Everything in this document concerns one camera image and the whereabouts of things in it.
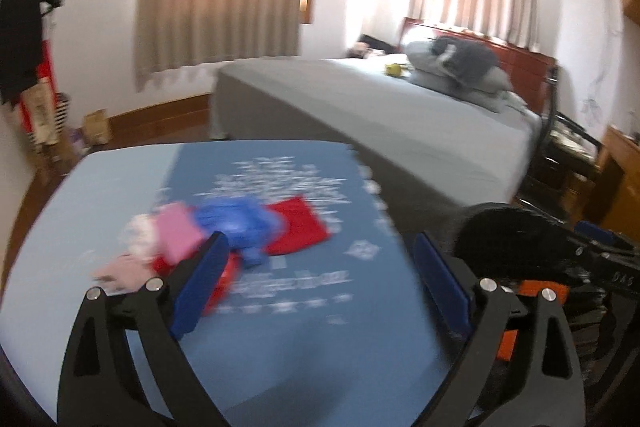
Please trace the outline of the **pink paper piece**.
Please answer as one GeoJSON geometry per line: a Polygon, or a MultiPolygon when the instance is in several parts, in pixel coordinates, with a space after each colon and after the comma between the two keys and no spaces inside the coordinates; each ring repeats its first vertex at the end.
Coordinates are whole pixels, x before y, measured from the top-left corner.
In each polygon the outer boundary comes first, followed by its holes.
{"type": "Polygon", "coordinates": [[[205,241],[205,235],[183,202],[163,205],[155,215],[160,254],[168,265],[178,265],[189,258],[205,241]]]}

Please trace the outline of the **blue plastic bag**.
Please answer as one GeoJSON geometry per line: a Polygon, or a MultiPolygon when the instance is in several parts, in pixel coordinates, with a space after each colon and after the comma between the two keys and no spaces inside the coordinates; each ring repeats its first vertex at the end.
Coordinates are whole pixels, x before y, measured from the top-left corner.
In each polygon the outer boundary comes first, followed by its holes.
{"type": "Polygon", "coordinates": [[[267,258],[267,247],[288,228],[279,213],[253,196],[207,199],[193,209],[192,216],[203,231],[224,234],[244,268],[262,265],[267,258]]]}

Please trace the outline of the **red sock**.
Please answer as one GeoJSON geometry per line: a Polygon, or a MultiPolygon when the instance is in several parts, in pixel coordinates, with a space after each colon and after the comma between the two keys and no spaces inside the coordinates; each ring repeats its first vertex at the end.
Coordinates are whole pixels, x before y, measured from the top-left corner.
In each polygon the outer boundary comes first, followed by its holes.
{"type": "Polygon", "coordinates": [[[295,254],[318,245],[331,233],[303,196],[295,196],[267,206],[282,223],[282,231],[266,248],[269,256],[295,254]]]}

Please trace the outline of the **white tissue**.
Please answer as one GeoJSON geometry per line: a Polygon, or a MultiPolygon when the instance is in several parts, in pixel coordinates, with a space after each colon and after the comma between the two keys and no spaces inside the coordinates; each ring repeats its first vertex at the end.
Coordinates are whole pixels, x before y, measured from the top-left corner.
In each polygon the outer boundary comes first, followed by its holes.
{"type": "Polygon", "coordinates": [[[126,224],[120,240],[128,255],[143,262],[151,262],[160,246],[155,217],[151,213],[135,215],[126,224]]]}

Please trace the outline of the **black trash bin with bag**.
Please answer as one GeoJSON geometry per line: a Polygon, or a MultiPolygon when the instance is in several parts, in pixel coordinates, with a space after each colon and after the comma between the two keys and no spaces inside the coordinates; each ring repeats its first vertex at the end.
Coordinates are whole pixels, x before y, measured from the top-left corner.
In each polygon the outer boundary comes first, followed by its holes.
{"type": "Polygon", "coordinates": [[[440,243],[481,277],[516,291],[525,280],[567,285],[563,310],[595,411],[612,395],[639,352],[639,296],[605,288],[600,277],[562,277],[551,270],[549,231],[564,227],[538,212],[501,204],[478,205],[449,218],[440,243]]]}

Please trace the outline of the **grey covered bed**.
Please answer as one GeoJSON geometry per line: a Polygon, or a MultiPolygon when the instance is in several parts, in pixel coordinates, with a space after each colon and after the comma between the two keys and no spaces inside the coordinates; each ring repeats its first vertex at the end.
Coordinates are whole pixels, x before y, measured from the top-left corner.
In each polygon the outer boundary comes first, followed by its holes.
{"type": "Polygon", "coordinates": [[[363,60],[237,60],[218,70],[209,107],[215,136],[352,146],[401,232],[511,202],[540,130],[519,101],[494,113],[363,60]]]}

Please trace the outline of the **grey pillow stack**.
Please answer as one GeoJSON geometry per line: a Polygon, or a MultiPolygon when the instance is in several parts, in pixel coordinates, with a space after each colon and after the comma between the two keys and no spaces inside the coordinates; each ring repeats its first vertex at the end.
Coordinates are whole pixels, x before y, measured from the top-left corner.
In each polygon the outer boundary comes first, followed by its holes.
{"type": "Polygon", "coordinates": [[[405,54],[409,81],[416,86],[503,113],[508,107],[525,113],[527,103],[515,93],[498,56],[483,43],[454,37],[413,41],[405,54]]]}

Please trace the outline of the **red wooden headboard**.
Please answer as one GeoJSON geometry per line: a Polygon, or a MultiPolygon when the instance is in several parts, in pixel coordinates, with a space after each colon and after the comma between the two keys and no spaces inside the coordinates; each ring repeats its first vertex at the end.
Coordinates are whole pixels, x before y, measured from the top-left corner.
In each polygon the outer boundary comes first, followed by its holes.
{"type": "Polygon", "coordinates": [[[427,25],[422,20],[405,17],[399,31],[398,46],[403,48],[410,41],[431,37],[456,37],[476,41],[488,46],[498,56],[499,65],[510,76],[514,91],[538,115],[542,114],[548,98],[548,72],[556,65],[553,57],[517,48],[507,43],[495,42],[469,32],[453,31],[427,25]]]}

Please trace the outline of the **blue patterned table cloth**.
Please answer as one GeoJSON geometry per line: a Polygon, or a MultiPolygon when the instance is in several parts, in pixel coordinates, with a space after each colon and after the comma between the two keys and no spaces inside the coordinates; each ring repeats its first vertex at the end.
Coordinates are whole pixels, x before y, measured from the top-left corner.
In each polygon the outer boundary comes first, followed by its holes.
{"type": "Polygon", "coordinates": [[[178,202],[302,200],[328,235],[291,254],[239,254],[181,348],[235,426],[408,426],[450,358],[399,234],[354,150],[322,141],[149,145],[89,155],[52,195],[18,253],[1,346],[47,413],[73,323],[134,218],[178,202]]]}

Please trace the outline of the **dark grey blanket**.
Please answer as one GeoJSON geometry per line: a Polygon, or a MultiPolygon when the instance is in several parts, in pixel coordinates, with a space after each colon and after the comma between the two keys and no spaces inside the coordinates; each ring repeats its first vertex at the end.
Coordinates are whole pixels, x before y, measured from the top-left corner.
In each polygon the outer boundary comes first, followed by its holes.
{"type": "Polygon", "coordinates": [[[433,41],[431,52],[444,72],[466,87],[478,86],[499,64],[491,48],[470,39],[439,36],[433,41]]]}

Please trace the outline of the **wooden coat rack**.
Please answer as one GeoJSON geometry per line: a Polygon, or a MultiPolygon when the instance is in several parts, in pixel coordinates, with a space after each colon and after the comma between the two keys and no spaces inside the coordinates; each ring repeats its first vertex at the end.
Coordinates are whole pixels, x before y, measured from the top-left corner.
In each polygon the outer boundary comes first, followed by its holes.
{"type": "MultiPolygon", "coordinates": [[[[65,1],[66,0],[41,0],[40,2],[40,11],[42,17],[42,41],[50,41],[52,67],[53,54],[51,39],[52,31],[55,28],[54,14],[58,9],[62,8],[65,1]]],[[[56,101],[58,102],[55,113],[55,130],[58,134],[58,142],[56,142],[54,145],[36,145],[34,143],[34,140],[32,139],[32,135],[29,135],[29,138],[32,140],[32,146],[34,147],[37,161],[41,166],[44,166],[46,161],[59,162],[61,160],[60,147],[63,143],[63,131],[65,130],[65,125],[67,124],[68,113],[70,113],[70,97],[66,93],[58,90],[58,80],[56,79],[54,67],[53,75],[56,82],[56,101]]]]}

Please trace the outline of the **yellow green plush toy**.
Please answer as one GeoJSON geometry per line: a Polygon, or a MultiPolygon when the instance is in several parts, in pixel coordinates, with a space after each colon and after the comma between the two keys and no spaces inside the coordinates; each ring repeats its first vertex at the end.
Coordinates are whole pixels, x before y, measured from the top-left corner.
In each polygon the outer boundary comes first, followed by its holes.
{"type": "Polygon", "coordinates": [[[393,78],[408,78],[411,68],[408,64],[390,63],[385,65],[385,75],[393,78]]]}

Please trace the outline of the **brown paper bag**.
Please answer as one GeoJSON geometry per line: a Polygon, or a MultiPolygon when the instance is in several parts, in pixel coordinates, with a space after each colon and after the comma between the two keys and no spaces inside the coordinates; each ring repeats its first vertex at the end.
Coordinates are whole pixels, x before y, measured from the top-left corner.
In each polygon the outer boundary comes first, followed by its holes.
{"type": "Polygon", "coordinates": [[[112,139],[110,120],[104,109],[87,114],[82,120],[82,134],[91,145],[106,145],[112,139]]]}

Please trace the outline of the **beige tote bag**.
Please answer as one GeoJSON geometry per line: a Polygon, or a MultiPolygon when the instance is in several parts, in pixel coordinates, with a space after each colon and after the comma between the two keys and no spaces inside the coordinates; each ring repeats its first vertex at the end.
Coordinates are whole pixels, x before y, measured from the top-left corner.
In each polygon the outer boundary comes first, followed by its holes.
{"type": "Polygon", "coordinates": [[[55,130],[56,96],[51,79],[42,77],[21,94],[23,120],[36,145],[58,142],[55,130]]]}

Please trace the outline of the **black hanging coat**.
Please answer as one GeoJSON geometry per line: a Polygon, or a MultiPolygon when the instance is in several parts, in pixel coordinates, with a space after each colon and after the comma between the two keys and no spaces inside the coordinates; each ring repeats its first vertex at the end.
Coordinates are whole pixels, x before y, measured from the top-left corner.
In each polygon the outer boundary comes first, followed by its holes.
{"type": "Polygon", "coordinates": [[[1,103],[15,106],[42,62],[41,0],[1,0],[1,103]]]}

